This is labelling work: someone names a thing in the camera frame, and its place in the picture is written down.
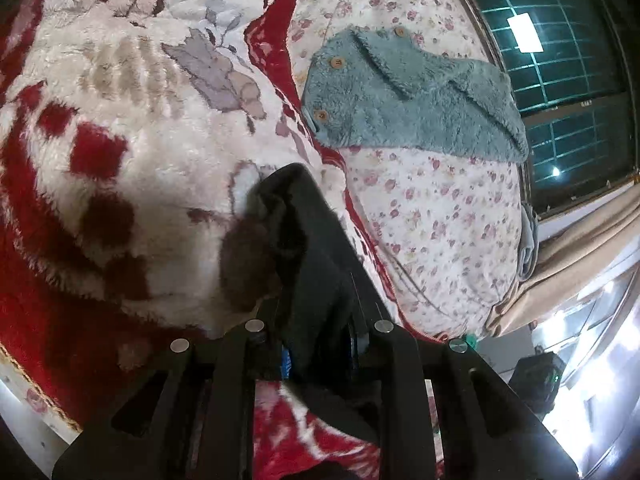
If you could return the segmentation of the black pants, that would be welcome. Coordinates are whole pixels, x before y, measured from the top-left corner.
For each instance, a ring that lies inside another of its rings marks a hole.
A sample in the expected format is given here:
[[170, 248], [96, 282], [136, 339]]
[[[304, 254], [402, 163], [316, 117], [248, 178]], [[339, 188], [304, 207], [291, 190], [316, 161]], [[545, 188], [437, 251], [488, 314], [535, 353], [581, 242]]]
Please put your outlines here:
[[291, 353], [286, 384], [330, 426], [380, 440], [380, 386], [367, 356], [352, 362], [349, 320], [384, 314], [337, 215], [302, 165], [285, 166], [250, 191], [250, 210], [220, 250], [220, 284], [232, 307], [268, 304], [267, 324]]

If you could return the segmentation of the floral cotton bed sheet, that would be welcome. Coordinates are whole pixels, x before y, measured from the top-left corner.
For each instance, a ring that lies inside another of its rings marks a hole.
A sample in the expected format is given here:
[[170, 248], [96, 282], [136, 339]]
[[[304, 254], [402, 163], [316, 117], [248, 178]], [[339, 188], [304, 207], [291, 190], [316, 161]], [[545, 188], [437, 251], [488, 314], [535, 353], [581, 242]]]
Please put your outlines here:
[[[339, 32], [398, 26], [423, 51], [487, 60], [462, 0], [297, 0], [288, 28], [296, 86]], [[485, 337], [518, 275], [518, 166], [417, 148], [345, 148], [342, 157], [405, 322], [440, 340]]]

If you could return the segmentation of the black box with green light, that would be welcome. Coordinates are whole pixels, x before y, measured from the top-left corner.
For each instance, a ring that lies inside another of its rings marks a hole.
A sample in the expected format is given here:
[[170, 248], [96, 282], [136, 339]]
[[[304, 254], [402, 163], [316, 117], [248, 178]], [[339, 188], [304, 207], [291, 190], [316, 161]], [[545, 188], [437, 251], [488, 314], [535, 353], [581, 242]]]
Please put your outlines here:
[[543, 419], [554, 408], [564, 370], [564, 361], [553, 352], [526, 356], [516, 363], [509, 387]]

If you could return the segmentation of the grey folded garment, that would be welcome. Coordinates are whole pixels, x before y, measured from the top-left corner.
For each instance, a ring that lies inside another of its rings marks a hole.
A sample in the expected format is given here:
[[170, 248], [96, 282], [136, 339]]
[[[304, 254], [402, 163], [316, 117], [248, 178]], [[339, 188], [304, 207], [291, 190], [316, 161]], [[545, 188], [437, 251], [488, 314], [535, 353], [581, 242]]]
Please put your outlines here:
[[538, 261], [538, 216], [529, 203], [521, 202], [521, 238], [518, 244], [518, 280], [527, 281]]

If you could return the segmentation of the beige curtain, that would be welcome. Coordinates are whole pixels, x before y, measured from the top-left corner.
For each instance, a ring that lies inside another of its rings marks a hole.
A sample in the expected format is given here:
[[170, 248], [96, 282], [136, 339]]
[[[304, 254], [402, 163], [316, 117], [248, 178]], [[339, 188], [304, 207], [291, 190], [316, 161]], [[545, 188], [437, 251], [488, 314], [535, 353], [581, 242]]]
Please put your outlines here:
[[540, 245], [532, 276], [494, 307], [485, 332], [499, 337], [544, 318], [593, 281], [639, 236], [639, 187], [590, 212]]

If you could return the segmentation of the grey-blue fleece cardigan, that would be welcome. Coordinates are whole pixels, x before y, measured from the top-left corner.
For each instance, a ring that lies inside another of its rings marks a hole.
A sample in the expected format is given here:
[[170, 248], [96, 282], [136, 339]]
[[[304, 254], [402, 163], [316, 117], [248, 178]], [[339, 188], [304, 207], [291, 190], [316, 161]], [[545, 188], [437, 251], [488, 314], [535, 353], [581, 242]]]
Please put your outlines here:
[[529, 156], [509, 76], [423, 51], [403, 27], [333, 36], [311, 59], [302, 110], [329, 148], [420, 148], [514, 164]]

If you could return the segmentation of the red white floral plush blanket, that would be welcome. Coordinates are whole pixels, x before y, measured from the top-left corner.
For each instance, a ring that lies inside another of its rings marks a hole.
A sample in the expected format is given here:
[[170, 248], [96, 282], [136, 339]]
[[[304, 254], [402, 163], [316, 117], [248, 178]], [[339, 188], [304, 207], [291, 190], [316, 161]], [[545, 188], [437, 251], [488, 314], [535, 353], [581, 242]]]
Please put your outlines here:
[[64, 436], [172, 337], [239, 321], [218, 271], [250, 188], [299, 162], [381, 292], [375, 224], [298, 96], [378, 0], [22, 0], [1, 27], [1, 368]]

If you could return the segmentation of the dark green grid window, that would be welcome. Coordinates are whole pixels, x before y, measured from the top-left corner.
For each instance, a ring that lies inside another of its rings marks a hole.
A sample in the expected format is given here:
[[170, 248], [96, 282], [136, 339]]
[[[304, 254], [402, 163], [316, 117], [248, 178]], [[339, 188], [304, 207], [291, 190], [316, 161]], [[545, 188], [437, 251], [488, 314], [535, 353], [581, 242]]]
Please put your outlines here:
[[526, 186], [550, 216], [639, 170], [639, 18], [628, 0], [472, 0], [512, 81]]

